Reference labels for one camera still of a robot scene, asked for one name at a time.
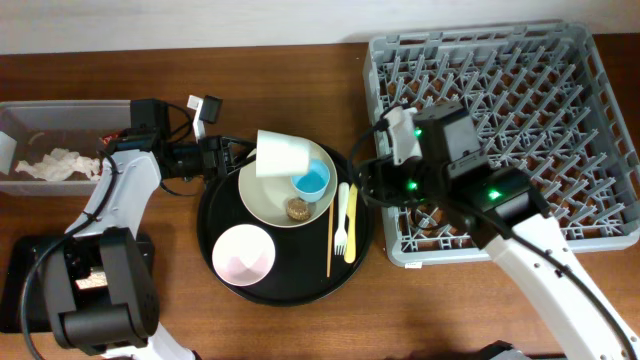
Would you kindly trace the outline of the white cup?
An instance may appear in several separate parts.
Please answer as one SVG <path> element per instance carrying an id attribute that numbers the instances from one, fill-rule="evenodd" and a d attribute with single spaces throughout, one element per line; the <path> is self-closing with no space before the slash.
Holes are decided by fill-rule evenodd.
<path id="1" fill-rule="evenodd" d="M 259 130 L 256 146 L 256 176 L 305 175 L 310 168 L 311 142 L 281 133 Z"/>

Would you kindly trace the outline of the pink bowl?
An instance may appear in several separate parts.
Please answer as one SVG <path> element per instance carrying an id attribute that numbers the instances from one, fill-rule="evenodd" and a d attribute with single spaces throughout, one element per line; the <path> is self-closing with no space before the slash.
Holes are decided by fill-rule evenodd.
<path id="1" fill-rule="evenodd" d="M 239 287 L 254 285 L 264 279 L 275 260 L 276 248 L 271 236 L 250 224 L 225 230 L 211 253 L 214 272 L 223 282 Z"/>

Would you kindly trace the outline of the large white tissue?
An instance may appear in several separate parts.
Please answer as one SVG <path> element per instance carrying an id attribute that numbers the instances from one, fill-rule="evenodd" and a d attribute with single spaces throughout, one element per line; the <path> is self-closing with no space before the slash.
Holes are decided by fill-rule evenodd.
<path id="1" fill-rule="evenodd" d="M 25 160 L 19 161 L 15 171 L 48 182 L 66 181 L 74 173 L 97 181 L 101 177 L 101 163 L 97 158 L 81 156 L 78 152 L 68 149 L 55 148 L 49 154 L 45 154 L 41 162 L 29 164 Z"/>

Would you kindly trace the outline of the rice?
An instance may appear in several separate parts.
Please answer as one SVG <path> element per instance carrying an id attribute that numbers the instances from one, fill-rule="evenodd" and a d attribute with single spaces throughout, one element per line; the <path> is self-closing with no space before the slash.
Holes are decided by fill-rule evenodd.
<path id="1" fill-rule="evenodd" d="M 76 279 L 75 284 L 79 290 L 90 290 L 107 287 L 108 280 L 103 268 L 93 267 L 87 277 Z"/>

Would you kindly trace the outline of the red candy wrapper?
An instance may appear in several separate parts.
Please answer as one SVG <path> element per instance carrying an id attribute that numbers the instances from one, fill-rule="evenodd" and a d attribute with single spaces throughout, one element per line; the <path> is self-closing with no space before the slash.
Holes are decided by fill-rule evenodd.
<path id="1" fill-rule="evenodd" d="M 99 144 L 103 148 L 107 148 L 111 143 L 117 143 L 125 135 L 126 135 L 126 132 L 124 130 L 122 130 L 122 131 L 117 131 L 117 132 L 113 132 L 113 133 L 101 136 L 99 138 Z"/>

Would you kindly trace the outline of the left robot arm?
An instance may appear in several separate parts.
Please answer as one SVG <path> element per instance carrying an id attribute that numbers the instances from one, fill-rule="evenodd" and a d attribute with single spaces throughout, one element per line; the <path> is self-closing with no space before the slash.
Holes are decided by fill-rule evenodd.
<path id="1" fill-rule="evenodd" d="M 224 179 L 253 161 L 255 143 L 230 136 L 208 136 L 222 99 L 191 96 L 195 113 L 185 128 L 192 142 L 175 139 L 171 104 L 156 99 L 129 106 L 131 124 L 108 140 L 101 154 L 102 174 L 82 214 L 63 235 L 41 247 L 22 287 L 19 316 L 27 349 L 41 358 L 28 325 L 33 284 L 42 286 L 50 329 L 63 348 L 88 355 L 131 359 L 194 359 L 160 324 L 159 301 L 136 241 L 146 208 L 164 180 L 200 176 Z"/>

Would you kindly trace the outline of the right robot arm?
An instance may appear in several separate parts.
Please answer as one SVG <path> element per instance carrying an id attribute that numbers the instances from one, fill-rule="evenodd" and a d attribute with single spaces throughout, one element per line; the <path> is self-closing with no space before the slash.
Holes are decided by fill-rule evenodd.
<path id="1" fill-rule="evenodd" d="M 349 166 L 367 204 L 436 206 L 521 289 L 567 358 L 638 358 L 638 335 L 580 264 L 549 203 L 524 171 L 491 167 L 463 105 L 397 105 L 369 131 L 386 133 L 392 150 Z"/>

